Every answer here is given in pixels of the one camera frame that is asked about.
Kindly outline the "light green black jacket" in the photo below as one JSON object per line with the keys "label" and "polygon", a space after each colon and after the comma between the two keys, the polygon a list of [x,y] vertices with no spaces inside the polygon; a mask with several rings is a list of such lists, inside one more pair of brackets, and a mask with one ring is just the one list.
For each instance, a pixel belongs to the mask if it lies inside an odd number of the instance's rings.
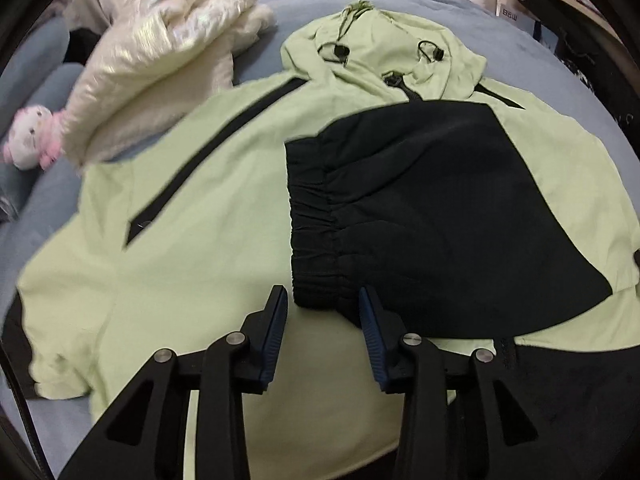
{"label": "light green black jacket", "polygon": [[580,118],[359,1],[90,167],[12,312],[65,479],[634,479],[639,217]]}

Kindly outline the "cream white puffer jacket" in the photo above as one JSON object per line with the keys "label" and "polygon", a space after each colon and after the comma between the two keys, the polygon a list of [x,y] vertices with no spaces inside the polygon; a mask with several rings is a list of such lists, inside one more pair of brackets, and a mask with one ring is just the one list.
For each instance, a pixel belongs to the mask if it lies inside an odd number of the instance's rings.
{"label": "cream white puffer jacket", "polygon": [[274,23],[258,0],[126,0],[75,82],[63,151],[106,162],[231,88],[233,59]]}

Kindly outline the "pink white cat plush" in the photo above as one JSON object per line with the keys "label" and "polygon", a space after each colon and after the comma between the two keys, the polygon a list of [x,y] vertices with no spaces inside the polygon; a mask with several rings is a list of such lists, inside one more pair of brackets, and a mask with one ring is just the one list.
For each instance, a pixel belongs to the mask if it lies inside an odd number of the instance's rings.
{"label": "pink white cat plush", "polygon": [[63,153],[64,112],[51,112],[42,105],[21,108],[13,118],[2,155],[18,170],[47,170]]}

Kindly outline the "lower blue rolled pillow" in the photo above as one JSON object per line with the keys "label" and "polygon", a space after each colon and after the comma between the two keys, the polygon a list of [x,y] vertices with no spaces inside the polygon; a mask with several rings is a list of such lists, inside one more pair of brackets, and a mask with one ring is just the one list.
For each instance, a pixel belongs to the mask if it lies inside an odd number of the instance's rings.
{"label": "lower blue rolled pillow", "polygon": [[[62,110],[75,81],[84,70],[77,63],[64,63],[56,68],[27,100],[26,106],[43,105],[51,112]],[[32,187],[41,174],[40,169],[18,170],[1,163],[1,197],[18,209],[24,205]]]}

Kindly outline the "blue rolled pillow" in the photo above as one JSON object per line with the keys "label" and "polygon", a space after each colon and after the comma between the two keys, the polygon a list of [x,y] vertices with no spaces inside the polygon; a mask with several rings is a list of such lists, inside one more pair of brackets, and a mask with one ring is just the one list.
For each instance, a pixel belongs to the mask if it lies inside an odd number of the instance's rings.
{"label": "blue rolled pillow", "polygon": [[[27,100],[26,106],[43,105],[51,112],[62,110],[75,81],[84,70],[77,63],[64,63],[56,68]],[[32,187],[41,174],[40,169],[18,170],[1,163],[1,197],[18,209],[24,205]]]}
{"label": "blue rolled pillow", "polygon": [[62,64],[70,32],[62,16],[50,18],[26,37],[1,74],[1,135],[4,136],[15,112]]}

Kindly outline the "blue plush bed blanket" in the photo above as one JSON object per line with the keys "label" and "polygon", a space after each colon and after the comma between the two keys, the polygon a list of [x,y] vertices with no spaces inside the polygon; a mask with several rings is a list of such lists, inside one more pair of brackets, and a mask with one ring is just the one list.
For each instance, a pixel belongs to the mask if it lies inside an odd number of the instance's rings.
{"label": "blue plush bed blanket", "polygon": [[1,230],[1,330],[61,471],[157,350],[288,291],[243,399],[255,479],[337,479],[400,439],[358,327],[370,286],[439,349],[523,358],[578,474],[639,419],[639,162],[541,44],[463,0],[288,0],[271,75],[106,162],[66,155]]}

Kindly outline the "upper blue rolled pillow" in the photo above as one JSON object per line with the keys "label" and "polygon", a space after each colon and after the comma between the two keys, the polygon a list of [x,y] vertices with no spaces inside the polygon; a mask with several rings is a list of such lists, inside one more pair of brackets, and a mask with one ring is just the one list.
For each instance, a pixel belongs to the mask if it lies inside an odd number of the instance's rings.
{"label": "upper blue rolled pillow", "polygon": [[26,37],[1,74],[1,135],[4,136],[15,112],[62,64],[70,32],[62,16],[50,18]]}

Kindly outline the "black garment by pillows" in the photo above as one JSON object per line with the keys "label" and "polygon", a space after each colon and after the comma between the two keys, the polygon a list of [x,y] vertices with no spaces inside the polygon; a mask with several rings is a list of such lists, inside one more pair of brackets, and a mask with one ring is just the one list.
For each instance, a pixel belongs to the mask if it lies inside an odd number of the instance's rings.
{"label": "black garment by pillows", "polygon": [[100,39],[99,34],[85,27],[72,30],[63,62],[85,65]]}

